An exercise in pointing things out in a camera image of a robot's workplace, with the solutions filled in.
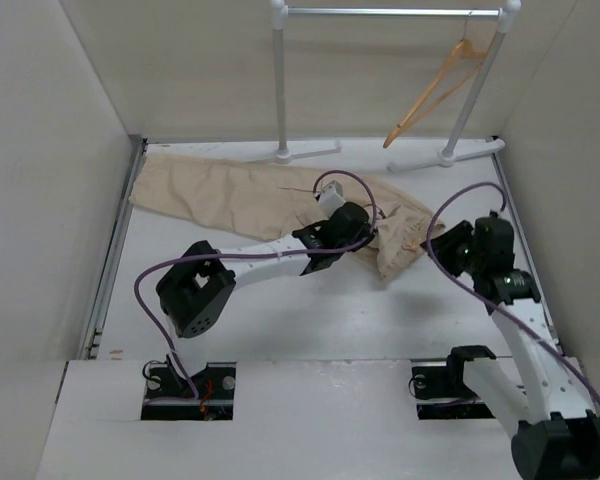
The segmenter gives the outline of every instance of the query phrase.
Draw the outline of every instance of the white table surface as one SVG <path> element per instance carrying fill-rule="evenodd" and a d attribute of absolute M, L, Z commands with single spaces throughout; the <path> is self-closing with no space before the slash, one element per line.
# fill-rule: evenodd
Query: white table surface
<path fill-rule="evenodd" d="M 519 480 L 496 420 L 418 420 L 408 360 L 241 361 L 218 422 L 140 421 L 142 363 L 71 362 L 38 480 Z"/>
<path fill-rule="evenodd" d="M 343 139 L 338 154 L 294 160 L 295 165 L 345 168 L 373 173 L 404 189 L 432 210 L 457 190 L 484 180 L 498 182 L 490 157 L 460 162 L 451 168 L 431 167 L 390 173 L 390 161 L 435 155 L 443 140 L 399 139 L 389 149 L 381 139 Z M 151 145 L 149 152 L 211 158 L 253 159 L 273 151 L 272 142 Z M 334 142 L 291 143 L 296 150 L 329 149 Z M 447 226 L 474 221 L 498 208 L 494 189 L 480 189 L 458 200 L 443 215 Z M 147 267 L 180 257 L 199 240 L 215 247 L 253 243 L 234 234 L 189 221 L 134 208 L 106 318 L 98 359 L 160 358 L 165 343 L 133 296 L 133 282 Z M 516 243 L 519 268 L 527 268 Z M 146 279 L 142 293 L 160 313 L 157 272 Z M 337 360 L 440 358 L 451 347 L 488 345 L 509 355 L 484 307 L 449 282 L 426 257 L 384 285 L 376 272 L 349 258 L 305 277 L 263 282 L 234 292 L 208 338 L 209 361 L 255 359 Z"/>

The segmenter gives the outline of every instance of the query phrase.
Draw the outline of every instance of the red wire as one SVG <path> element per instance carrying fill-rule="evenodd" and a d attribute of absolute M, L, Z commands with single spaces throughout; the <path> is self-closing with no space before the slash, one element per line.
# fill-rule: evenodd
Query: red wire
<path fill-rule="evenodd" d="M 200 400 L 200 411 L 204 413 L 205 420 L 207 419 L 208 408 L 204 406 L 204 402 L 209 401 L 211 398 L 211 394 L 213 393 L 213 382 L 211 380 L 207 381 L 207 393 L 202 400 Z"/>

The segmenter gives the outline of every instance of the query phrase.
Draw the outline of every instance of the white arm segment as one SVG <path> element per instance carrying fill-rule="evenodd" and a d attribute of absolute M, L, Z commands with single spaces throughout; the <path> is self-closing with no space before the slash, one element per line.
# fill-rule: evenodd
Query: white arm segment
<path fill-rule="evenodd" d="M 237 253 L 242 255 L 263 254 L 263 253 L 282 253 L 290 250 L 305 250 L 305 245 L 297 238 L 287 235 L 279 240 L 269 243 L 260 243 L 251 247 L 220 249 L 220 253 Z M 310 258 L 307 255 L 293 255 L 288 257 L 275 257 L 266 260 L 230 260 L 223 259 L 222 264 L 227 270 L 233 270 L 236 274 L 236 286 L 238 288 L 246 287 L 252 283 L 262 282 L 276 277 L 299 276 L 304 272 L 309 264 Z M 182 365 L 189 375 L 204 370 L 207 366 L 207 338 L 209 332 L 198 335 L 194 338 L 178 338 L 175 328 L 171 321 L 167 319 L 171 338 L 176 346 L 176 351 L 180 357 Z"/>
<path fill-rule="evenodd" d="M 276 253 L 282 254 L 291 250 L 306 250 L 306 246 L 291 234 L 269 243 L 260 243 L 245 248 L 222 248 L 220 253 L 243 255 L 259 255 Z M 299 276 L 309 264 L 308 255 L 278 256 L 266 260 L 231 260 L 223 259 L 222 264 L 227 270 L 236 274 L 235 289 L 246 287 L 252 283 L 263 282 L 276 277 Z"/>
<path fill-rule="evenodd" d="M 542 304 L 525 299 L 502 307 L 555 349 Z M 513 354 L 526 397 L 500 369 L 497 360 L 466 362 L 463 382 L 485 402 L 507 435 L 513 437 L 517 433 L 519 420 L 535 424 L 550 420 L 552 412 L 565 419 L 586 418 L 591 402 L 575 387 L 566 368 L 503 314 L 496 311 L 492 318 Z"/>
<path fill-rule="evenodd" d="M 518 422 L 529 421 L 527 397 L 500 368 L 498 360 L 476 358 L 464 364 L 464 384 L 476 392 L 509 438 L 518 433 Z"/>
<path fill-rule="evenodd" d="M 525 299 L 504 308 L 555 349 L 542 304 Z M 551 412 L 559 412 L 563 418 L 585 418 L 591 403 L 575 387 L 567 369 L 504 315 L 494 312 L 492 318 L 507 341 L 520 372 L 531 423 L 551 419 Z"/>

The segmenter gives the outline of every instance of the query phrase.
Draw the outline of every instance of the beige cloth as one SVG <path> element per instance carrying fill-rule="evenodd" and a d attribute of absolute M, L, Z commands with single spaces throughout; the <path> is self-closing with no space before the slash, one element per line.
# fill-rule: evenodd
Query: beige cloth
<path fill-rule="evenodd" d="M 205 227 L 261 240 L 275 240 L 325 218 L 312 187 L 324 170 L 259 165 L 231 160 L 152 153 L 133 185 L 131 202 Z M 392 280 L 423 250 L 432 212 L 407 193 L 363 175 L 382 212 L 378 235 L 354 257 Z M 343 175 L 337 180 L 347 200 L 370 211 L 365 190 Z M 436 234 L 444 225 L 436 225 Z"/>

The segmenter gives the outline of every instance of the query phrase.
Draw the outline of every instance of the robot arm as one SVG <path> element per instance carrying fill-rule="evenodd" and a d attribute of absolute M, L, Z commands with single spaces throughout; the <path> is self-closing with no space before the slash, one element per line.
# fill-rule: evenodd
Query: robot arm
<path fill-rule="evenodd" d="M 500 306 L 487 308 L 504 336 L 525 393 L 484 346 L 456 347 L 447 357 L 446 396 L 478 396 L 511 439 L 513 461 L 525 480 L 598 478 L 600 417 L 576 388 L 547 328 L 533 277 L 513 267 L 513 227 L 491 213 L 462 222 L 432 242 L 433 253 L 453 276 L 467 273 L 474 291 Z M 535 332 L 532 338 L 501 311 Z"/>
<path fill-rule="evenodd" d="M 339 183 L 329 183 L 317 201 L 327 220 L 278 240 L 246 248 L 214 249 L 207 241 L 197 242 L 183 257 L 219 253 L 225 258 L 192 259 L 174 265 L 158 282 L 160 306 L 169 318 L 169 333 L 186 370 L 186 373 L 177 371 L 178 375 L 185 378 L 206 367 L 206 336 L 203 334 L 218 321 L 235 289 L 277 277 L 324 270 L 344 254 L 344 250 L 340 253 L 333 250 L 359 244 L 348 251 L 358 250 L 372 240 L 369 215 L 360 205 L 344 200 Z M 285 256 L 288 251 L 306 253 Z"/>

